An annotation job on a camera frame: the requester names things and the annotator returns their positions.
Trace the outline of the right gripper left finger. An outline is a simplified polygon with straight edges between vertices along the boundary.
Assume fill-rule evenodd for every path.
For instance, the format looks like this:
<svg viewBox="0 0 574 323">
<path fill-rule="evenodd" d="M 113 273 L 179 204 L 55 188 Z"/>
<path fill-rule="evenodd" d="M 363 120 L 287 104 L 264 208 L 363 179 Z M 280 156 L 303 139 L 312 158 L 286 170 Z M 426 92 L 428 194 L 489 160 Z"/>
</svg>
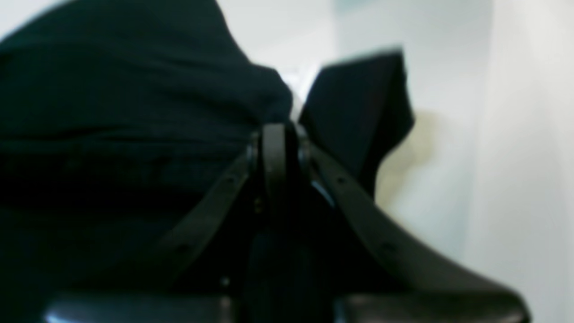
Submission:
<svg viewBox="0 0 574 323">
<path fill-rule="evenodd" d="M 149 288 L 235 293 L 257 231 L 282 227 L 286 216 L 287 125 L 273 123 L 152 249 Z"/>
</svg>

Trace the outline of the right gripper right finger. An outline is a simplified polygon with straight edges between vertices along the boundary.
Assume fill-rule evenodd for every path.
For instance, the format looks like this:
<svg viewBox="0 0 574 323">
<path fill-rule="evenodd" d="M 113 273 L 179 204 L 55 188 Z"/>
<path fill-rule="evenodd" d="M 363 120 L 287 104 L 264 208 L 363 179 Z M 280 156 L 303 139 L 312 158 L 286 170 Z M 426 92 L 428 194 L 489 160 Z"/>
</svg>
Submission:
<svg viewBox="0 0 574 323">
<path fill-rule="evenodd" d="M 513 290 L 447 259 L 388 217 L 361 185 L 295 129 L 304 174 L 333 213 L 327 243 L 337 323 L 528 323 Z"/>
</svg>

